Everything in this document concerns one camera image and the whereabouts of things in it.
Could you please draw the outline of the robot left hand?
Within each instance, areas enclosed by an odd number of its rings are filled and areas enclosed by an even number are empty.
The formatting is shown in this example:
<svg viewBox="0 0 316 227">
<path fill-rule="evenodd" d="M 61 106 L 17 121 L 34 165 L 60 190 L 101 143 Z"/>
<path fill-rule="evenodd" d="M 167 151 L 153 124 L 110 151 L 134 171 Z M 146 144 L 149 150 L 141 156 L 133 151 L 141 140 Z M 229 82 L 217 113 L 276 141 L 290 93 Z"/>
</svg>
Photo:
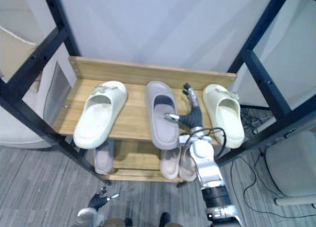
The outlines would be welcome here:
<svg viewBox="0 0 316 227">
<path fill-rule="evenodd" d="M 94 208 L 96 211 L 99 210 L 99 208 L 106 205 L 110 200 L 116 199 L 119 197 L 118 193 L 115 193 L 113 195 L 107 196 L 107 188 L 106 186 L 100 188 L 99 191 L 97 191 L 91 200 L 88 203 L 89 208 Z"/>
</svg>

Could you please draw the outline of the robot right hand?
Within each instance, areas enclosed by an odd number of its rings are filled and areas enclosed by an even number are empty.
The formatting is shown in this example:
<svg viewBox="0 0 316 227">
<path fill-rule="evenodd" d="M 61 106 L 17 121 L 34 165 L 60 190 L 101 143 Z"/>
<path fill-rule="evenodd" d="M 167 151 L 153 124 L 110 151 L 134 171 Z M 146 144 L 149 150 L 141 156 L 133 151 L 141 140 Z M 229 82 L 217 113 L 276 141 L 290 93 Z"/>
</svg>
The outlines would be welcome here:
<svg viewBox="0 0 316 227">
<path fill-rule="evenodd" d="M 191 111 L 186 115 L 164 113 L 164 118 L 170 122 L 182 123 L 190 129 L 195 127 L 203 127 L 202 112 L 193 87 L 190 84 L 185 83 L 183 85 L 182 92 L 187 96 L 191 104 Z"/>
</svg>

